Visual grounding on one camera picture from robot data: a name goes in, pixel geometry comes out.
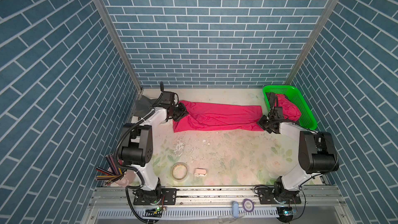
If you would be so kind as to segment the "green plastic basket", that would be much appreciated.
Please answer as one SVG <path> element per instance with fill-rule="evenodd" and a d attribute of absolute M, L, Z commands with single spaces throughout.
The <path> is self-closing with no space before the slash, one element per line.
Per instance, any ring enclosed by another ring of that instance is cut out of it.
<path fill-rule="evenodd" d="M 290 85 L 283 85 L 283 86 L 270 85 L 270 86 L 265 86 L 262 89 L 262 92 L 264 94 L 265 105 L 267 107 L 268 112 L 271 109 L 269 104 L 268 94 L 269 93 L 284 94 L 290 100 L 290 102 L 292 102 L 300 110 L 301 117 L 298 120 L 300 126 L 311 130 L 317 129 L 317 121 L 298 88 Z"/>

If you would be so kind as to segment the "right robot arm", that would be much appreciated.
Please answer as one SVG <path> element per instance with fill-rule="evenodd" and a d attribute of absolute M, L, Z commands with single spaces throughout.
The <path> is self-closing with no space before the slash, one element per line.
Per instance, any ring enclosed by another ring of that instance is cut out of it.
<path fill-rule="evenodd" d="M 338 170 L 339 158 L 330 133 L 297 125 L 283 116 L 281 107 L 271 108 L 257 124 L 268 133 L 281 134 L 298 142 L 298 164 L 274 183 L 273 195 L 278 202 L 296 196 L 301 187 L 316 176 Z"/>

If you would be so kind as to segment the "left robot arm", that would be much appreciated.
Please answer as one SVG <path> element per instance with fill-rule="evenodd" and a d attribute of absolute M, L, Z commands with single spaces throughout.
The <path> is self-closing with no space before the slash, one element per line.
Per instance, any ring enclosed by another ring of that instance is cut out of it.
<path fill-rule="evenodd" d="M 169 120 L 180 121 L 188 115 L 185 105 L 175 92 L 161 89 L 157 99 L 142 96 L 133 107 L 137 122 L 126 123 L 113 154 L 117 168 L 136 173 L 140 180 L 139 192 L 160 198 L 161 183 L 150 160 L 153 155 L 153 130 Z"/>

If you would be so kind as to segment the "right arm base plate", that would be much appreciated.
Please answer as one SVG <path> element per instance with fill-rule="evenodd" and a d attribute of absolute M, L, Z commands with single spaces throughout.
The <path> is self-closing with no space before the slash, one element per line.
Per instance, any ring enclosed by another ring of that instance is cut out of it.
<path fill-rule="evenodd" d="M 258 187 L 254 190 L 258 195 L 261 204 L 301 204 L 298 191 L 286 191 L 284 189 L 274 189 L 271 187 Z"/>

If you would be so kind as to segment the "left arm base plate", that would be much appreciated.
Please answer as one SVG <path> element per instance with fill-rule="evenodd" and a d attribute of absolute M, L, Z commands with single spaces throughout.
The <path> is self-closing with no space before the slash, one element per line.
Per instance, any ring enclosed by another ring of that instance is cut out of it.
<path fill-rule="evenodd" d="M 137 206 L 144 205 L 175 205 L 176 203 L 176 188 L 161 188 L 152 191 L 137 189 L 134 193 L 133 204 Z"/>

